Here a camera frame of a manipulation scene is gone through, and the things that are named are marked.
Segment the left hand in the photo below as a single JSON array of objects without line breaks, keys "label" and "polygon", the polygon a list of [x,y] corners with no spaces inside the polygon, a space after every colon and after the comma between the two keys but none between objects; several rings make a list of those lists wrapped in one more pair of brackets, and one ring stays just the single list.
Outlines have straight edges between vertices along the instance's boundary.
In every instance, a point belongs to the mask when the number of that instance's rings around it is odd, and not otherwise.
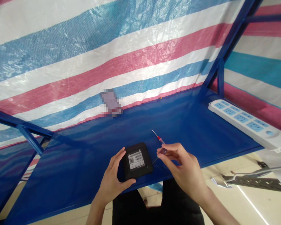
[{"label": "left hand", "polygon": [[125,153],[125,147],[123,147],[115,156],[111,158],[101,181],[100,188],[94,199],[98,203],[107,205],[124,190],[126,190],[136,182],[135,179],[129,179],[124,183],[121,183],[118,180],[118,167]]}]

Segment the white sticker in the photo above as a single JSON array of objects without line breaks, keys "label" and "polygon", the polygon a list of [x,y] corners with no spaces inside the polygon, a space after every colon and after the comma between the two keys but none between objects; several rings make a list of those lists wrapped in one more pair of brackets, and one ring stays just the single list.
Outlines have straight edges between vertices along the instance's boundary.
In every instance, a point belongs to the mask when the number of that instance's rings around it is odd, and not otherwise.
[{"label": "white sticker", "polygon": [[145,164],[141,150],[128,156],[130,169],[140,167]]}]

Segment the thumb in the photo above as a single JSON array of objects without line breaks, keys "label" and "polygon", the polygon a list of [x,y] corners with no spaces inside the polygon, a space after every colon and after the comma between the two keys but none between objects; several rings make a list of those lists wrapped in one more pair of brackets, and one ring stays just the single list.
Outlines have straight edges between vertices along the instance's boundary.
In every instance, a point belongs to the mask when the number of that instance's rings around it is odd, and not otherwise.
[{"label": "thumb", "polygon": [[124,183],[122,183],[122,187],[123,187],[124,190],[126,190],[131,185],[133,185],[134,183],[136,183],[135,179],[129,179],[129,180],[125,181]]},{"label": "thumb", "polygon": [[163,163],[166,165],[167,168],[169,168],[172,174],[178,171],[176,165],[166,155],[160,153],[157,155],[157,157],[163,161]]}]

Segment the tiled floor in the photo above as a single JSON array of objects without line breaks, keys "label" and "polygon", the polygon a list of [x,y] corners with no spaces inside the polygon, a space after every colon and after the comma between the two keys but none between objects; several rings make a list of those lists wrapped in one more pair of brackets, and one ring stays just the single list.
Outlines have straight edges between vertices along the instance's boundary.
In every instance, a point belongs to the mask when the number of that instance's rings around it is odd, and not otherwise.
[{"label": "tiled floor", "polygon": [[[221,174],[231,176],[231,170],[234,172],[252,172],[260,169],[256,160],[258,156],[255,153],[234,158],[207,168],[203,168],[203,174],[207,185],[213,190],[223,205],[240,222],[240,224],[280,224],[281,225],[281,192],[268,191],[257,188],[248,188],[243,186],[233,186],[231,189],[216,186],[211,182],[211,178],[219,183],[223,183]],[[139,189],[143,198],[147,198],[148,206],[159,206],[162,201],[162,193],[152,190],[148,187]],[[8,213],[8,207],[1,218]],[[59,215],[33,223],[34,225],[84,225],[87,220],[90,205],[77,208]],[[202,212],[205,224],[212,224],[207,215]],[[104,212],[102,224],[111,224],[112,222],[112,202],[110,202]]]}]

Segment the white power strip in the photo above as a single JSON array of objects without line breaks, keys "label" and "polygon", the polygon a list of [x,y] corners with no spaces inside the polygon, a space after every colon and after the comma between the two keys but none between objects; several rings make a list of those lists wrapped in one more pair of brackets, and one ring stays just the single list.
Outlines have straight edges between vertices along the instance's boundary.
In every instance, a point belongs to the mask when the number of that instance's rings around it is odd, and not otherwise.
[{"label": "white power strip", "polygon": [[281,149],[281,130],[222,99],[209,103],[208,109],[240,129],[266,149]]}]

